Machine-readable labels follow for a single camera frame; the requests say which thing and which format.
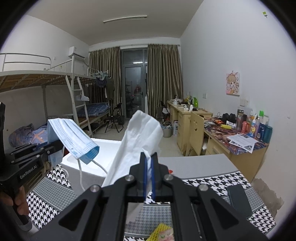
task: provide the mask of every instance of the air conditioner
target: air conditioner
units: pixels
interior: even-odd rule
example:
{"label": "air conditioner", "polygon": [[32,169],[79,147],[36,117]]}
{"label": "air conditioner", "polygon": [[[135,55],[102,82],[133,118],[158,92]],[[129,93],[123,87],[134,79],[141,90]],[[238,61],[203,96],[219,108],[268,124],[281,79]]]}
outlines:
{"label": "air conditioner", "polygon": [[69,57],[72,58],[72,56],[76,56],[80,59],[85,59],[83,54],[77,49],[76,47],[72,46],[69,48]]}

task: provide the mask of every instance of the smartphone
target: smartphone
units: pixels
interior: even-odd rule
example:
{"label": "smartphone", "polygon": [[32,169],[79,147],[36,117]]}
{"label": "smartphone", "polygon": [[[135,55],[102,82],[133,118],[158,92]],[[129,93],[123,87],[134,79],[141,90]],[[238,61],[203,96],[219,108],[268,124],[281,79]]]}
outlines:
{"label": "smartphone", "polygon": [[252,216],[252,209],[241,184],[227,187],[230,204],[245,218]]}

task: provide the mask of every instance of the brown curtain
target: brown curtain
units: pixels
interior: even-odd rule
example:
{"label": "brown curtain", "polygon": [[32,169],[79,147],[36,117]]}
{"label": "brown curtain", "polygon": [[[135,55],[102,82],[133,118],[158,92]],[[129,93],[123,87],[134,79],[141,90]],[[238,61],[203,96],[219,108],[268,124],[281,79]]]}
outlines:
{"label": "brown curtain", "polygon": [[[120,66],[120,48],[113,47],[93,51],[89,56],[89,67],[100,71],[109,71],[109,76],[114,82],[113,107],[121,102],[121,66]],[[104,88],[95,84],[90,86],[90,103],[105,102]]]}
{"label": "brown curtain", "polygon": [[148,45],[148,109],[156,116],[160,101],[183,98],[183,81],[177,45]]}

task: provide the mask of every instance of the human hand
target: human hand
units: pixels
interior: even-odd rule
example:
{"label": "human hand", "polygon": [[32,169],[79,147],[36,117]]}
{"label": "human hand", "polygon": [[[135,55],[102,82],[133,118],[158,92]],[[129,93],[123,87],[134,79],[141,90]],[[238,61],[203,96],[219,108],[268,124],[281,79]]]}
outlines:
{"label": "human hand", "polygon": [[[10,196],[8,196],[4,192],[0,192],[0,201],[7,206],[13,206],[13,201]],[[24,186],[19,188],[19,193],[15,197],[15,204],[17,207],[17,212],[19,215],[28,215],[29,214],[29,207],[26,199],[26,193]]]}

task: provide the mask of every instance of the bed ladder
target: bed ladder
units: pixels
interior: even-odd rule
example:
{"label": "bed ladder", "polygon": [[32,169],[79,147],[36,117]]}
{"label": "bed ladder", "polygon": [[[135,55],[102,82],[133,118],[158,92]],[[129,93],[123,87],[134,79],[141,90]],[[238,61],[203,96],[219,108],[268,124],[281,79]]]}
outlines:
{"label": "bed ladder", "polygon": [[[77,76],[77,82],[78,82],[78,85],[79,85],[79,89],[74,89],[74,79],[75,77],[73,77],[71,79],[71,84],[69,82],[69,78],[68,76],[66,75],[66,82],[67,82],[67,86],[68,86],[68,89],[70,91],[70,96],[71,96],[71,100],[72,100],[72,109],[73,109],[73,117],[74,117],[74,121],[75,123],[80,127],[82,124],[84,123],[87,123],[87,126],[89,128],[89,136],[90,137],[93,137],[93,134],[92,134],[92,130],[91,130],[91,125],[90,125],[90,122],[89,122],[89,116],[88,116],[88,113],[87,113],[87,108],[86,108],[86,102],[85,101],[82,101],[83,104],[82,105],[78,105],[76,106],[75,104],[75,94],[74,92],[75,91],[80,91],[81,94],[84,96],[84,91],[83,91],[83,88],[82,88],[82,85],[81,85],[81,82],[80,82],[80,79],[79,77]],[[79,122],[79,119],[78,119],[78,116],[77,116],[77,108],[80,108],[80,107],[83,107],[84,106],[84,112],[85,112],[85,116],[86,116],[86,120],[82,121],[82,122]]]}

